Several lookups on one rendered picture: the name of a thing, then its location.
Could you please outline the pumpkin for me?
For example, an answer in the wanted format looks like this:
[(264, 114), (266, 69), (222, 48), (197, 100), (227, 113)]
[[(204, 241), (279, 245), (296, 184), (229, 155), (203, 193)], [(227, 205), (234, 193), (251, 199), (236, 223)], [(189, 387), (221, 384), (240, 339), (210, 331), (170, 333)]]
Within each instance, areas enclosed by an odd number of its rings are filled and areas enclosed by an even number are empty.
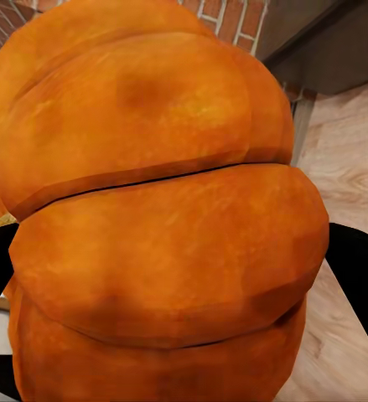
[(22, 402), (272, 402), (329, 248), (277, 78), (175, 0), (72, 0), (0, 50)]

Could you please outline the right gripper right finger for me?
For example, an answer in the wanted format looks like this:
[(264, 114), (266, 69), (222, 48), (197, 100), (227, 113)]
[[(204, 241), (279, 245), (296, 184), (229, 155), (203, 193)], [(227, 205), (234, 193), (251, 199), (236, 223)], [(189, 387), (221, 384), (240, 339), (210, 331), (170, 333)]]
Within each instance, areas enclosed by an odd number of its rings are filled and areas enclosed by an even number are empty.
[(330, 223), (325, 259), (368, 334), (368, 234)]

